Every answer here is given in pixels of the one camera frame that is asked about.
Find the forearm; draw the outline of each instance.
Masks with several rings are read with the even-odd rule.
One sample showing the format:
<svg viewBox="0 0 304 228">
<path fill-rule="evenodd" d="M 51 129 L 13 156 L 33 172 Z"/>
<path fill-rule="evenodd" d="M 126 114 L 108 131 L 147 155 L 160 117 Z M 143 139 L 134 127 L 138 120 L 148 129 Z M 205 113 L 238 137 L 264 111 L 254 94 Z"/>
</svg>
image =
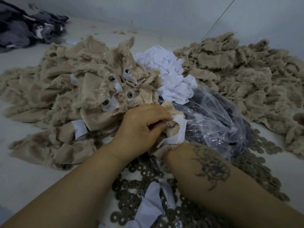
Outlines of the forearm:
<svg viewBox="0 0 304 228">
<path fill-rule="evenodd" d="M 93 225 L 112 182 L 126 165 L 112 155 L 111 149 L 114 147 L 104 146 L 96 151 L 14 215 L 3 228 Z"/>
<path fill-rule="evenodd" d="M 169 151 L 167 162 L 182 193 L 227 217 L 235 227 L 304 227 L 304 215 L 270 195 L 210 147 L 182 144 Z"/>
</svg>

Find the person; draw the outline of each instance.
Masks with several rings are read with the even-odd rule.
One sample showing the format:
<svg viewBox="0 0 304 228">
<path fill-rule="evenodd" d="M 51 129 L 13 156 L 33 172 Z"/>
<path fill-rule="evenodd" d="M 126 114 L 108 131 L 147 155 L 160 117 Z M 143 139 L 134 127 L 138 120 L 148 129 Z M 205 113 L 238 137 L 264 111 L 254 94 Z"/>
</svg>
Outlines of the person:
<svg viewBox="0 0 304 228">
<path fill-rule="evenodd" d="M 146 104 L 126 112 L 113 140 L 21 209 L 1 228 L 95 227 L 117 175 L 156 142 L 172 120 L 164 107 Z M 198 143 L 182 143 L 165 160 L 188 199 L 222 214 L 235 227 L 304 227 L 304 215 L 251 177 Z"/>
</svg>

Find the dark gray fabric pile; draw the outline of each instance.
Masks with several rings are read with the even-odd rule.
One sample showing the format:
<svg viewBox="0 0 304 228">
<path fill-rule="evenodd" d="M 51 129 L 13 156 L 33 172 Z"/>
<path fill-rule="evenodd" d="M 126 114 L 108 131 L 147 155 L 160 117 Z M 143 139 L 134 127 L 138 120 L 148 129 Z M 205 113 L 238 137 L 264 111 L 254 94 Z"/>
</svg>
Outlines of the dark gray fabric pile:
<svg viewBox="0 0 304 228">
<path fill-rule="evenodd" d="M 40 11 L 28 15 L 24 10 L 0 0 L 0 53 L 24 48 L 36 42 L 60 44 L 58 36 L 69 18 Z"/>
</svg>

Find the person's left hand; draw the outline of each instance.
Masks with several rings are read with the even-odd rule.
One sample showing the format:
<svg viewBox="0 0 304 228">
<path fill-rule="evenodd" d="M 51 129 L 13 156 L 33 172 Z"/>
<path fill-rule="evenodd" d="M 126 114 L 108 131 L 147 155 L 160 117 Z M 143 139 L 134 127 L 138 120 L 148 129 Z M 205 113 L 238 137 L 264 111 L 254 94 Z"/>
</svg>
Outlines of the person's left hand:
<svg viewBox="0 0 304 228">
<path fill-rule="evenodd" d="M 122 161 L 132 161 L 154 145 L 167 126 L 162 120 L 172 119 L 170 113 L 157 104 L 145 104 L 128 110 L 109 143 L 111 152 Z"/>
</svg>

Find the pile of beige fabric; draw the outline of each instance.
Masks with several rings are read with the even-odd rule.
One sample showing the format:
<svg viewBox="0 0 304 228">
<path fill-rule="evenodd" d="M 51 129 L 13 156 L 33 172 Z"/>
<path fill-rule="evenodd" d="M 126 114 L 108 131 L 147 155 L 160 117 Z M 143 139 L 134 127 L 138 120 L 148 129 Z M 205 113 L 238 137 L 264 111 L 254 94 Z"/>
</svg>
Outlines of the pile of beige fabric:
<svg viewBox="0 0 304 228">
<path fill-rule="evenodd" d="M 304 116 L 291 113 L 303 108 L 304 62 L 268 43 L 239 46 L 229 32 L 174 54 L 184 59 L 184 75 L 232 100 L 249 122 L 284 135 L 286 149 L 304 159 Z"/>
<path fill-rule="evenodd" d="M 44 130 L 13 142 L 11 156 L 54 169 L 69 169 L 85 161 L 103 145 L 103 138 L 116 132 L 128 109 L 158 104 L 159 71 L 148 72 L 134 61 L 130 52 L 133 44 L 134 37 L 109 49 L 89 36 L 68 49 L 51 45 L 37 67 L 5 71 L 0 76 L 0 97 L 13 105 L 4 115 Z M 129 82 L 124 79 L 124 72 L 144 81 L 139 85 Z M 114 81 L 119 82 L 120 92 Z M 113 98 L 119 107 L 102 110 Z M 174 109 L 170 102 L 163 104 Z M 180 114 L 170 111 L 172 115 Z M 78 139 L 74 120 L 83 120 L 88 128 Z M 168 124 L 158 142 L 166 134 L 173 136 L 179 131 L 177 123 Z M 153 147 L 150 153 L 163 153 L 170 147 L 169 144 L 159 149 Z"/>
</svg>

